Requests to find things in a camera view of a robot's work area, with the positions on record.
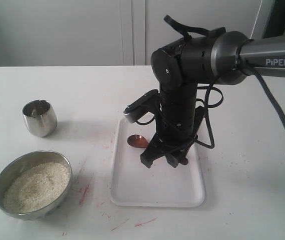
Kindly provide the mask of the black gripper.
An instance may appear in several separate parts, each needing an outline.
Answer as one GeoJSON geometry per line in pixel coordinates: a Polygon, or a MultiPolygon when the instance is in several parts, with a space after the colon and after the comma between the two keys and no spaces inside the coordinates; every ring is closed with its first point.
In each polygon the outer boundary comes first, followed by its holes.
{"type": "Polygon", "coordinates": [[[187,153],[205,116],[205,108],[196,107],[197,88],[192,83],[174,90],[161,87],[147,92],[147,111],[156,121],[156,133],[140,155],[147,168],[164,155],[173,168],[189,163],[187,153]]]}

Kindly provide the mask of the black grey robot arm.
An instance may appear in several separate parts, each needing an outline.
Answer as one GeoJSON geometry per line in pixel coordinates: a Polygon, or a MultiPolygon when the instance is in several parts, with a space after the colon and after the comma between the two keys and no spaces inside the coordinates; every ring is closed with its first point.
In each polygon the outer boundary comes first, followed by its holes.
{"type": "Polygon", "coordinates": [[[159,90],[141,98],[143,110],[156,121],[155,135],[140,156],[148,168],[161,157],[172,167],[188,163],[199,126],[209,118],[208,96],[196,107],[199,84],[210,92],[215,84],[237,85],[255,76],[285,129],[285,114],[264,81],[265,76],[285,77],[285,36],[253,40],[230,31],[180,39],[155,51],[151,66],[159,90]]]}

